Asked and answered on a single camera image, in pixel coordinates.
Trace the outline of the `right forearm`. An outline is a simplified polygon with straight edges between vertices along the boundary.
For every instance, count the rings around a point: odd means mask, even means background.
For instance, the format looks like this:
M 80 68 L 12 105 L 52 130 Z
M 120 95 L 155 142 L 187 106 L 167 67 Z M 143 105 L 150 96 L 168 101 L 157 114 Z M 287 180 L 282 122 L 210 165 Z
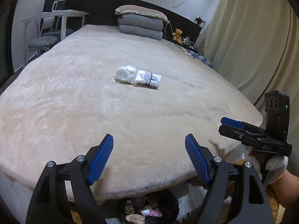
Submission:
M 299 179 L 298 176 L 291 174 L 288 170 L 271 184 L 280 204 L 284 208 L 291 208 L 298 200 Z

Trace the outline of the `white gloved right hand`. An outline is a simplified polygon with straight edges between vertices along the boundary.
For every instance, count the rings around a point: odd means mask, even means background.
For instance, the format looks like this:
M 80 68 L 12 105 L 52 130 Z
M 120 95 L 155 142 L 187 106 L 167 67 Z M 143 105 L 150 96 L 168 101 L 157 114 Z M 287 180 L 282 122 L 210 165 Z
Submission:
M 288 157 L 274 156 L 262 167 L 254 155 L 253 148 L 248 148 L 248 161 L 253 165 L 264 187 L 279 180 L 288 166 Z

